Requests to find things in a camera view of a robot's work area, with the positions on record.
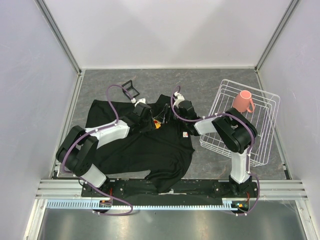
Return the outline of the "black polo shirt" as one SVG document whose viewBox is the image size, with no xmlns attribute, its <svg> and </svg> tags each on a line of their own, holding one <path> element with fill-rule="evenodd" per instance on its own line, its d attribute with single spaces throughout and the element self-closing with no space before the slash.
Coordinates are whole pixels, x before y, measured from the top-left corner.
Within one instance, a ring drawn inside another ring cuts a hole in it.
<svg viewBox="0 0 320 240">
<path fill-rule="evenodd" d="M 105 175 L 150 171 L 145 178 L 163 193 L 186 174 L 194 151 L 185 126 L 170 120 L 158 129 L 90 150 L 86 159 Z"/>
</svg>

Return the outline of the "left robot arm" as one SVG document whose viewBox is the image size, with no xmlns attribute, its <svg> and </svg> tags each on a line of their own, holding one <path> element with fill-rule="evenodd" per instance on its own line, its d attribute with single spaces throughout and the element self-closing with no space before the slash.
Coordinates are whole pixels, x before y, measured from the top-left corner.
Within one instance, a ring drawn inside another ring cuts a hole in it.
<svg viewBox="0 0 320 240">
<path fill-rule="evenodd" d="M 92 184 L 92 191 L 99 197 L 110 191 L 108 177 L 94 165 L 98 148 L 113 141 L 125 139 L 134 134 L 152 131 L 156 128 L 153 110 L 145 99 L 134 104 L 133 111 L 101 126 L 71 128 L 55 155 L 63 169 Z"/>
</svg>

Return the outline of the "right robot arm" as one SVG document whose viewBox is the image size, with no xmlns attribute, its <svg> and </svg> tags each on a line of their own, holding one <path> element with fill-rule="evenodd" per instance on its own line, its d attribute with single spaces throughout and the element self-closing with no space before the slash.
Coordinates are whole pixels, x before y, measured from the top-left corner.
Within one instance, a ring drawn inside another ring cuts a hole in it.
<svg viewBox="0 0 320 240">
<path fill-rule="evenodd" d="M 231 172 L 228 188 L 235 197 L 242 196 L 252 183 L 250 154 L 258 134 L 256 128 L 235 108 L 213 116 L 199 117 L 188 100 L 165 104 L 155 116 L 155 124 L 180 121 L 194 136 L 217 133 L 231 151 Z"/>
</svg>

